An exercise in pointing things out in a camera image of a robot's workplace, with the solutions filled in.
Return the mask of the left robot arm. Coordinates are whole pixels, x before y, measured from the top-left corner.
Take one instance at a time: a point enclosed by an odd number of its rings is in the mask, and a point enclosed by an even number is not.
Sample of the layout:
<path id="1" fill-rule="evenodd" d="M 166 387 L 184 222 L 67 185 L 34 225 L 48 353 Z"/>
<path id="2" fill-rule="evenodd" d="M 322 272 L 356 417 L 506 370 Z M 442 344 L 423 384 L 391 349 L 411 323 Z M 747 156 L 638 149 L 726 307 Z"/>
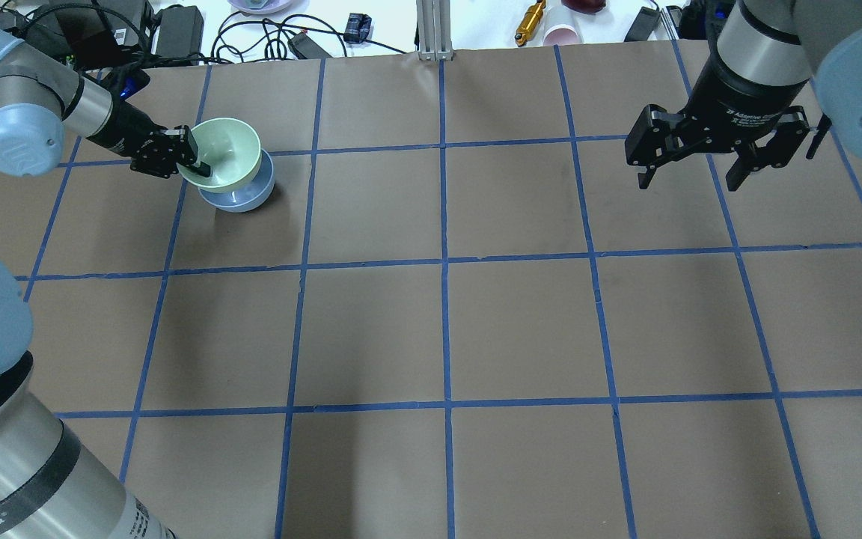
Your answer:
<path id="1" fill-rule="evenodd" d="M 186 126 L 146 113 L 0 29 L 0 172 L 23 177 L 57 167 L 66 130 L 150 174 L 196 163 Z M 76 434 L 28 391 L 33 315 L 0 261 L 0 538 L 172 538 L 174 532 L 126 490 Z"/>

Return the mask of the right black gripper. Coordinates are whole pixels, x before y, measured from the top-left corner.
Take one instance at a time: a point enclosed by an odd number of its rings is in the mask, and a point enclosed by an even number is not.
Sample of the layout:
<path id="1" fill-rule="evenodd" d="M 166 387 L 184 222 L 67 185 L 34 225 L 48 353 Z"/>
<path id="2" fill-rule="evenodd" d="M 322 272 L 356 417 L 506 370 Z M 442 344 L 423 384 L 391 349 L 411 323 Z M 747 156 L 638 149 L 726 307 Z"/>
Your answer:
<path id="1" fill-rule="evenodd" d="M 644 106 L 625 140 L 626 163 L 636 167 L 639 189 L 647 189 L 671 158 L 693 153 L 736 153 L 725 180 L 738 191 L 750 174 L 782 168 L 810 132 L 803 106 L 794 99 L 804 82 L 770 86 L 730 71 L 703 71 L 683 109 Z"/>

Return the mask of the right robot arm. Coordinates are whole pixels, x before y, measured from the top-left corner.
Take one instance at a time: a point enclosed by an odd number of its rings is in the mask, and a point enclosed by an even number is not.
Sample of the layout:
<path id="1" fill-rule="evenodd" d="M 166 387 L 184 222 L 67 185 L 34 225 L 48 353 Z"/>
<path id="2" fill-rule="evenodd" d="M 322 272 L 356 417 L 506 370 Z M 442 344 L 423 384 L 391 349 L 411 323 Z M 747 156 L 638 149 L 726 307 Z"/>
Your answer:
<path id="1" fill-rule="evenodd" d="M 733 192 L 762 168 L 786 166 L 810 122 L 794 101 L 814 81 L 823 115 L 811 158 L 835 129 L 862 158 L 862 1 L 739 1 L 714 37 L 680 112 L 644 106 L 626 137 L 626 163 L 649 188 L 658 168 L 696 153 L 736 155 Z"/>

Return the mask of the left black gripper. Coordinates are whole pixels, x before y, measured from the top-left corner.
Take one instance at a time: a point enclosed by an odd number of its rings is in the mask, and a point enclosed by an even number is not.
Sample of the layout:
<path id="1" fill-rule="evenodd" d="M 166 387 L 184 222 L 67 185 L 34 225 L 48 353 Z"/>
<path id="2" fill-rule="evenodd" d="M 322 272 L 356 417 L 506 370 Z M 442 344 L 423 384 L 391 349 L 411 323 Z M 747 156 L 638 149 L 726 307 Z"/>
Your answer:
<path id="1" fill-rule="evenodd" d="M 105 125 L 87 140 L 129 158 L 132 170 L 141 174 L 168 178 L 181 166 L 201 177 L 212 177 L 213 168 L 202 160 L 190 126 L 158 125 L 126 101 L 112 101 Z"/>

